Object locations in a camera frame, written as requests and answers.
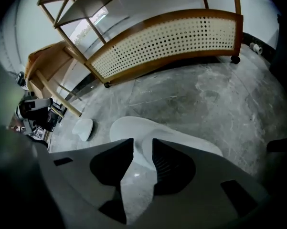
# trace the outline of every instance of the gray tile floor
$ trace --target gray tile floor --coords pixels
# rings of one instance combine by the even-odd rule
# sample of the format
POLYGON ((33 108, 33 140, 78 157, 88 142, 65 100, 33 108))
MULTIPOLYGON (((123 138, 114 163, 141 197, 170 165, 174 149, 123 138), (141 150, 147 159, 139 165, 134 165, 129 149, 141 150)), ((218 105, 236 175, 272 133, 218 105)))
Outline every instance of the gray tile floor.
MULTIPOLYGON (((267 143, 287 137, 287 95, 262 57, 242 45, 240 58, 238 65, 230 57, 188 61, 109 89, 93 82, 78 94, 82 101, 73 101, 82 118, 94 120, 91 137, 82 142, 71 133, 77 118, 67 111, 53 132, 50 151, 110 142, 115 120, 140 116, 214 143, 225 158, 259 178, 267 143)), ((132 163, 121 182, 128 222, 151 201, 155 182, 153 172, 132 163), (141 195, 135 198, 138 189, 141 195)))

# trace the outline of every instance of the black caster wheel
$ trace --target black caster wheel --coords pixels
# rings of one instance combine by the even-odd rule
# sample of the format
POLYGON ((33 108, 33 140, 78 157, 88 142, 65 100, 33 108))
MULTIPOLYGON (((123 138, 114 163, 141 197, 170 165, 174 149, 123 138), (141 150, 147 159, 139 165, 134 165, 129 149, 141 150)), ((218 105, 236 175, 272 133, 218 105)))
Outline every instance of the black caster wheel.
POLYGON ((109 82, 104 83, 104 87, 105 87, 105 88, 109 88, 109 87, 110 87, 109 82))
POLYGON ((230 59, 234 64, 238 64, 241 61, 238 56, 231 56, 230 59))

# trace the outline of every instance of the white plastic base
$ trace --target white plastic base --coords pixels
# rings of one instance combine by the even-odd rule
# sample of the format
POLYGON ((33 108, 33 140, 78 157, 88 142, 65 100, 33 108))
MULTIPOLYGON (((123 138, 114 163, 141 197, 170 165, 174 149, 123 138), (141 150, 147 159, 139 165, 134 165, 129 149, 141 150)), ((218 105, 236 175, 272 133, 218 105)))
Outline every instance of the white plastic base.
POLYGON ((152 161, 153 138, 179 143, 223 156, 221 150, 207 140, 172 130, 165 125, 140 117, 126 116, 116 120, 111 125, 109 136, 112 142, 133 138, 134 162, 153 170, 155 170, 152 161))
POLYGON ((91 119, 78 120, 72 129, 72 134, 77 134, 82 141, 87 141, 94 122, 91 119))

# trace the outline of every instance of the window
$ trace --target window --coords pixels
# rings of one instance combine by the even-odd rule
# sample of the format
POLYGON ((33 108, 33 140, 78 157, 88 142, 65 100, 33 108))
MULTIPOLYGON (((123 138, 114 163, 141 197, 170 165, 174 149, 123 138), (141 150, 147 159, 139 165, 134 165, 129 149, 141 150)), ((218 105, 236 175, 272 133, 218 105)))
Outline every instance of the window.
MULTIPOLYGON (((98 24, 101 19, 103 19, 106 15, 108 14, 108 10, 103 7, 101 8, 98 12, 96 12, 96 14, 89 18, 90 21, 96 25, 98 24)), ((70 40, 75 44, 78 45, 81 40, 87 35, 87 33, 91 30, 92 28, 90 27, 90 25, 88 24, 88 22, 86 21, 86 19, 81 20, 81 22, 77 25, 77 27, 75 28, 75 30, 73 31, 73 33, 70 36, 70 40)))

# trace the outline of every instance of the woven cane panel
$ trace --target woven cane panel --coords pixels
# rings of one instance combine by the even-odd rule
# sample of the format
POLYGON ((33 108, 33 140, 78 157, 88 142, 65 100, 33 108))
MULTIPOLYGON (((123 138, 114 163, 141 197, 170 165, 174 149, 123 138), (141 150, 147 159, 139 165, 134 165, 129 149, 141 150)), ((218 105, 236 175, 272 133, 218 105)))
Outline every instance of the woven cane panel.
POLYGON ((92 61, 108 78, 136 65, 175 54, 233 50, 236 22, 221 18, 186 18, 153 25, 121 40, 92 61))

